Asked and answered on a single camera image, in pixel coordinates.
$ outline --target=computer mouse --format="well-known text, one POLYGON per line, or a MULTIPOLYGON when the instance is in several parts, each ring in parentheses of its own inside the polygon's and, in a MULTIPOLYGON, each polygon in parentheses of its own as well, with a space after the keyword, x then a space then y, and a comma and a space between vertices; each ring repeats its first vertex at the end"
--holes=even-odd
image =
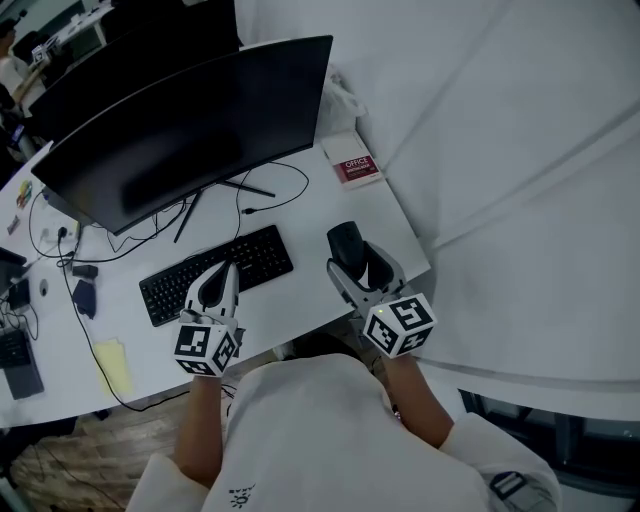
POLYGON ((333 259, 359 280, 367 268, 364 242, 355 222, 344 222, 327 233, 333 259))

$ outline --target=black keyboard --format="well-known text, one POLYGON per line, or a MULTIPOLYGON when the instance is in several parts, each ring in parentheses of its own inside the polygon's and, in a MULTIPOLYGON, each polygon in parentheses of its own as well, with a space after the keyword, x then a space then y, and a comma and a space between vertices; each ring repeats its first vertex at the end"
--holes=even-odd
POLYGON ((240 236, 140 281, 151 323, 157 327, 178 318, 191 283, 221 261, 233 261, 238 266, 240 292, 293 270, 275 226, 240 236))
POLYGON ((0 368, 13 368, 31 363, 29 341, 23 331, 12 331, 0 336, 0 368))

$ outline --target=person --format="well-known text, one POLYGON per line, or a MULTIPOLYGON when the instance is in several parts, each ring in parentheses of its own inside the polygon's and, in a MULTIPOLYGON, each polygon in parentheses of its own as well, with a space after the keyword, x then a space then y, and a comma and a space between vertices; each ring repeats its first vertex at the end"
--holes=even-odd
POLYGON ((411 355, 381 356, 400 421, 327 337, 241 380, 225 440, 220 379, 195 377, 172 459, 152 455, 127 510, 559 510, 547 463, 477 415, 454 423, 411 355))
POLYGON ((31 117, 29 107, 46 91, 40 75, 48 61, 31 69, 23 60, 9 55, 16 39, 15 25, 16 22, 12 19, 0 22, 0 84, 22 106, 25 116, 31 117))

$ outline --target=yellow sticky note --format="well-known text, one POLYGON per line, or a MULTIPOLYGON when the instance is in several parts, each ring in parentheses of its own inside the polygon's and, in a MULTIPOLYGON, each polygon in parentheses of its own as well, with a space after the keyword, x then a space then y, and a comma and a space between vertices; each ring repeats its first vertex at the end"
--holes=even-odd
MULTIPOLYGON (((131 382, 131 374, 129 373, 129 366, 127 365, 127 359, 124 355, 124 345, 118 340, 103 341, 93 344, 93 352, 95 353, 100 366, 107 374, 109 383, 113 390, 118 394, 131 393, 133 391, 133 384, 131 382)), ((96 365, 96 371, 102 384, 104 392, 111 396, 107 381, 104 379, 100 368, 96 365)))

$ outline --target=computer monitor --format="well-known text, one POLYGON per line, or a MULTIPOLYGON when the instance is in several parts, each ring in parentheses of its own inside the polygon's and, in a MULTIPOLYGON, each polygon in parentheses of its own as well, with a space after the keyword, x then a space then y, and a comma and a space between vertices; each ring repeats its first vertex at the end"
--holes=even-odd
POLYGON ((180 9, 113 41, 55 82, 29 107, 34 133, 60 142, 136 91, 237 51, 233 0, 209 0, 180 9))
POLYGON ((0 247, 0 295, 11 287, 11 279, 23 276, 26 262, 26 258, 0 247))
POLYGON ((67 137, 33 174, 120 234, 205 186, 310 148, 332 41, 259 46, 161 80, 67 137))

